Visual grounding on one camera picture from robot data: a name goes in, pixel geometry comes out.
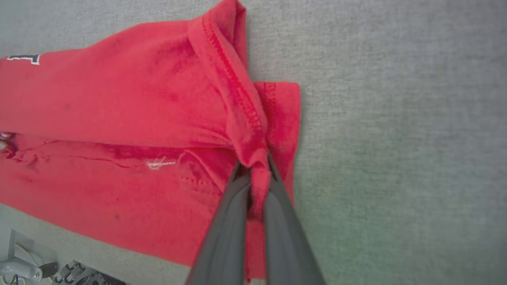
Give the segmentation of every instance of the t-shirt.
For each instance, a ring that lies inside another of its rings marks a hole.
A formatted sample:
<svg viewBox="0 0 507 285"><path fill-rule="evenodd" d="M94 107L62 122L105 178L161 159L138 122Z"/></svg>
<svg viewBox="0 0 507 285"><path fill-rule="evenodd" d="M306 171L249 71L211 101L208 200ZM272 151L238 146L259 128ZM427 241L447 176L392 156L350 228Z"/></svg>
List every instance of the t-shirt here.
<svg viewBox="0 0 507 285"><path fill-rule="evenodd" d="M252 168L247 278L265 276L268 149L292 199L299 86L252 82L245 8L144 23L88 48L0 59L0 202L191 265L235 162Z"/></svg>

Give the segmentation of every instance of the red fabric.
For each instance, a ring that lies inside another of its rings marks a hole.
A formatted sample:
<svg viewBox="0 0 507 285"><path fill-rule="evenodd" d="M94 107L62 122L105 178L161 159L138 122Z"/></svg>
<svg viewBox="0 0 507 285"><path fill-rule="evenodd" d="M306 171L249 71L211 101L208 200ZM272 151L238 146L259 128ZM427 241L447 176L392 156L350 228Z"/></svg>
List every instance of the red fabric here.
<svg viewBox="0 0 507 285"><path fill-rule="evenodd" d="M245 17L225 0L89 48L1 59L0 131L17 133L17 152L0 158L0 202L191 265L239 158L253 182L246 276L264 277L267 152L292 197L299 87L250 81Z"/></svg>

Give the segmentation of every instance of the white cable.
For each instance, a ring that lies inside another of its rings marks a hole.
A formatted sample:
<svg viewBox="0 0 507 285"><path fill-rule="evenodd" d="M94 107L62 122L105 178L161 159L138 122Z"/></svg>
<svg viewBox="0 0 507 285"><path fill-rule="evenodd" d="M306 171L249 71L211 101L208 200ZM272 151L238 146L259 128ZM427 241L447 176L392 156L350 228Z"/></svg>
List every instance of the white cable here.
<svg viewBox="0 0 507 285"><path fill-rule="evenodd" d="M23 281L23 285L26 285L26 278L25 277L19 277L18 275L18 283L19 281ZM5 280L5 275L2 275L2 285L9 285L10 283L7 283Z"/></svg>
<svg viewBox="0 0 507 285"><path fill-rule="evenodd" d="M15 244L14 246L17 247L17 248L19 248L22 252L26 253L26 255L28 255L28 257L30 257L30 259L33 261L33 264L35 266L39 267L39 264L35 260L35 258L33 258L33 255L31 253L29 253L24 247L20 246L19 244Z"/></svg>
<svg viewBox="0 0 507 285"><path fill-rule="evenodd" d="M38 262L35 260L35 258L33 258L33 255L26 250L26 248L24 248L23 246L19 245L19 244L15 244L14 245L15 247L19 248L22 252L26 253L26 255L28 255L30 257L30 259L33 261L33 264L37 267L40 267L40 265L38 264ZM48 277L48 280L53 283L53 277L49 276Z"/></svg>

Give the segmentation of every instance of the white embroidered logo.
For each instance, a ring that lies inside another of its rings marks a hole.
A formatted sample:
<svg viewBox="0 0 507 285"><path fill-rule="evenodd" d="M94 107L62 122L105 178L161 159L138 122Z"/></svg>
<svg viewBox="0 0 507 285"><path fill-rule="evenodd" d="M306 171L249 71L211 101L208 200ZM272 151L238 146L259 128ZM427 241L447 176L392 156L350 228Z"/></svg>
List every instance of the white embroidered logo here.
<svg viewBox="0 0 507 285"><path fill-rule="evenodd" d="M160 167L162 167L162 166L176 164L175 161L164 162L165 156L162 159L160 159L160 161L157 161L157 160L158 160L158 158L156 158L154 162L148 162L148 163L146 163L146 165L151 170L159 170Z"/></svg>

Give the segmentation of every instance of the stitched seam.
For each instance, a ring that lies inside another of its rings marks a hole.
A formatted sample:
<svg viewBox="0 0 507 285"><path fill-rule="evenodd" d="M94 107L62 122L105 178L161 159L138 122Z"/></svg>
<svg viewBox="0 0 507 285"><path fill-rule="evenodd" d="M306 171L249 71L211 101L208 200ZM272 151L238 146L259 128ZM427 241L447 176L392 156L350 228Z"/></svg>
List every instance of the stitched seam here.
<svg viewBox="0 0 507 285"><path fill-rule="evenodd" d="M246 95L247 94L246 90L244 89L243 85L239 82L239 79L238 79L236 73L232 69L230 62L227 59L227 56L225 55L225 53L222 49L222 46L220 45L218 38L213 31L213 27L211 26L211 23L209 22L209 20L205 19L204 17L202 20L202 27L204 30L204 34L206 35L209 42L216 50L216 52L219 56L219 59L222 62L222 65L225 67L224 70L225 70L225 73L226 73L229 81L232 83L232 85L236 89L236 92L239 94L238 99L240 101L241 108L247 114L248 121L249 121L251 127L254 129L254 131L256 131L256 134L258 135L259 131L261 131L261 122L259 120L259 116L258 116L257 112L253 108L252 101Z"/></svg>
<svg viewBox="0 0 507 285"><path fill-rule="evenodd" d="M277 103L276 103L276 84L274 83L264 83L265 84L265 89L266 90L266 98L268 98L268 108L270 110L270 114L271 114L271 136L274 136L274 134L276 134L277 132L277 129L278 129L278 124L277 124L277 120L276 118L278 118L278 114L277 114Z"/></svg>

